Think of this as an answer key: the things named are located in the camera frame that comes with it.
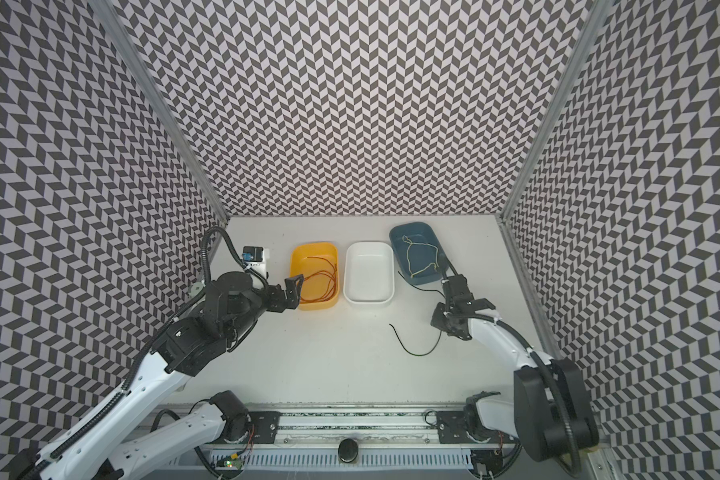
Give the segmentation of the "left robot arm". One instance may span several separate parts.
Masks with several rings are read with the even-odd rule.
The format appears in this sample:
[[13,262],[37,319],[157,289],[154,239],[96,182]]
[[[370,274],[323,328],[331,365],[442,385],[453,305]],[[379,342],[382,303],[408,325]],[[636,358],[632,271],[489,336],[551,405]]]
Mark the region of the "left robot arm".
[[146,342],[127,375],[76,425],[40,450],[28,448],[9,463],[12,479],[141,479],[165,462],[214,440],[251,443],[255,426],[231,391],[217,393],[193,413],[151,433],[129,434],[217,357],[234,351],[266,312],[295,309],[302,275],[271,285],[238,255],[239,268],[214,278],[209,243],[227,232],[210,228],[201,241],[204,286]]

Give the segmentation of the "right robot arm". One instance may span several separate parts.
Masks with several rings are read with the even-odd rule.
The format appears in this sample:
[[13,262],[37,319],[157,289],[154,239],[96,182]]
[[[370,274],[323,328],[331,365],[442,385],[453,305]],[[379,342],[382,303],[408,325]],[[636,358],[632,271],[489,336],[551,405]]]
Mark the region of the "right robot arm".
[[466,277],[446,255],[436,261],[443,301],[431,325],[462,341],[477,341],[512,374],[508,390],[468,397],[465,431],[485,442],[491,433],[512,436],[537,462],[553,459],[570,477],[582,471],[582,451],[599,443],[599,433],[581,370],[535,348],[501,318],[495,305],[471,292]]

